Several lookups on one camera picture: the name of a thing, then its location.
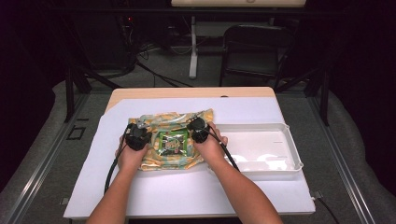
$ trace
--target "chair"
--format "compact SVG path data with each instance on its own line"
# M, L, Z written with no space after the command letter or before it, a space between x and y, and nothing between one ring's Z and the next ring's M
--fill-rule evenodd
M235 25L223 37L219 86L226 75L282 78L282 67L294 44L293 33L276 26Z

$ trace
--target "person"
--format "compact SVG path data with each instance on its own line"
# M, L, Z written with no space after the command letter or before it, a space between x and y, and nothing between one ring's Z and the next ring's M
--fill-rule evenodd
M224 145L228 138L221 136L213 122L208 122L214 133ZM124 223L128 195L143 157L149 149L135 151L126 146L119 157L120 168L105 196L92 211L87 223ZM194 143L203 159L216 174L230 204L242 223L282 223L282 220L265 193L250 179L234 169L224 159L219 142L209 135L201 144Z

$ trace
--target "cable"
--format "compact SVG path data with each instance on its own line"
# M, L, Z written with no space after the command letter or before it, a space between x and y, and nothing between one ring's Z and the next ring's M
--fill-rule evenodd
M182 17L182 18L183 18L184 23L185 23L186 26L187 26L187 29L189 29L189 31L190 31L190 33L191 33L191 28L190 28L190 25L187 23L186 18L185 18L185 17Z
M107 79L111 79L111 78L115 78L115 77L123 77L128 75L129 73L131 73L132 71L134 71L134 65L129 65L128 67L126 67L125 69L123 69L120 73L116 73L116 74L110 74L110 75L101 75L102 77L105 77Z
M145 46L140 48L139 56L144 59L148 60L149 59L149 44L146 43Z
M188 53L188 52L190 52L191 50L192 50L192 47L179 47L179 48L189 48L189 49L187 49L186 51L183 51L183 52L178 52L177 50L175 50L175 48L177 48L177 47L170 47L169 49L172 51L172 52L174 52L175 54L178 54L178 55L183 55L183 54L186 54L186 53Z
M235 161L233 160L233 157L231 156L230 151L228 151L227 146L225 146L225 145L220 141L220 139L219 139L218 136L216 135L215 130L213 130L212 126L209 126L209 127L210 127L210 129L213 131L213 133L211 133L211 132L208 132L208 133L209 133L210 135L212 135L212 136L220 143L221 148L223 149L223 151L224 151L225 154L227 155L228 160L229 160L229 161L231 162L231 164L233 165L233 168L235 168L237 171L239 171L239 168L238 168L238 166L236 165Z
M152 88L155 88L155 75L152 74Z
M200 131L204 131L208 134L210 134L212 137L214 137L216 139L216 141L219 142L221 148L223 149L224 153L227 155L228 160L231 162L233 168L235 168L237 171L239 171L238 166L236 165L235 161L233 160L233 157L231 156L230 152L227 149L227 146L225 146L221 140L218 138L218 136L216 135L216 131L212 128L212 126L209 125L209 128L213 131L213 133L211 133L210 131L206 130L205 128L201 128L201 127L197 127L195 125L193 125L194 130L200 130Z
M126 128L125 128L125 131L124 131L123 135L122 135L122 139L121 139L120 144L119 144L119 152L117 153L116 159L114 159L113 164L111 164L110 170L108 171L108 174L107 174L106 183L105 183L105 192L104 193L106 193L106 191L108 190L108 186L110 185L110 179L111 179L111 176L113 175L114 168L116 168L116 165L119 162L119 156L120 156L121 152L126 147L126 145L123 147L122 144L124 143L125 135L126 135L127 130L130 129L131 127L132 127L132 124L128 124L126 126Z
M145 65L143 65L143 64L142 64L141 62L139 62L139 61L136 61L136 65L138 65L138 66L140 66L141 68L145 69L146 71L150 72L150 73L151 73L152 75L154 75L155 77L159 77L159 78L162 79L164 82L168 83L169 85L171 85L171 86L173 86L173 87L177 87L177 88L179 87L177 84L175 84L175 83L173 83L173 82L179 83L179 84L181 84L181 85L185 85L185 86L187 86L187 87L193 87L192 85L186 84L186 83L184 83L184 82L177 81L177 80L172 79L172 78L170 78L170 77L165 77L165 76L162 76L162 75L160 75L160 74L157 74L157 73L155 73L154 71L152 71L152 70L150 70L149 68L147 68Z
M335 223L340 223L337 219L337 217L335 216L335 214L332 212L332 209L330 209L330 207L321 199L321 198L317 198L318 201L320 201L323 206L329 211L330 215L332 215L332 218L334 219Z

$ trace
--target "table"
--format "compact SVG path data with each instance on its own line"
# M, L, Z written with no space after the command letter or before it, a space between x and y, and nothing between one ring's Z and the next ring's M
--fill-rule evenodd
M276 9L277 7L304 7L305 0L246 0L246 1L230 1L230 0L172 0L172 7L272 7ZM213 27L210 26L211 22L207 22L207 24L203 24L205 28L209 29L211 33L216 35L214 36L222 36L224 32L232 25L236 25L239 23L235 22L214 22ZM197 62L198 62L198 54L197 54L197 44L196 44L196 36L199 35L196 28L199 26L195 21L195 17L191 17L191 62L190 62L190 72L189 78L197 77Z
M208 106L215 111L216 123L284 122L274 92L265 87L114 90L64 217L86 218L99 203L114 150L128 118L155 111L193 112ZM271 176L255 183L279 214L315 212L303 171L286 179ZM232 216L235 216L234 210L219 181L208 172L206 163L189 170L138 172L127 208L127 217L131 218Z

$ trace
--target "white plastic box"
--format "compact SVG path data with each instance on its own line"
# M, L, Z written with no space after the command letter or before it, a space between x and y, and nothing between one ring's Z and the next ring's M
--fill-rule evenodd
M227 136L227 148L241 173L255 180L278 176L286 179L303 168L290 133L284 123L217 124Z

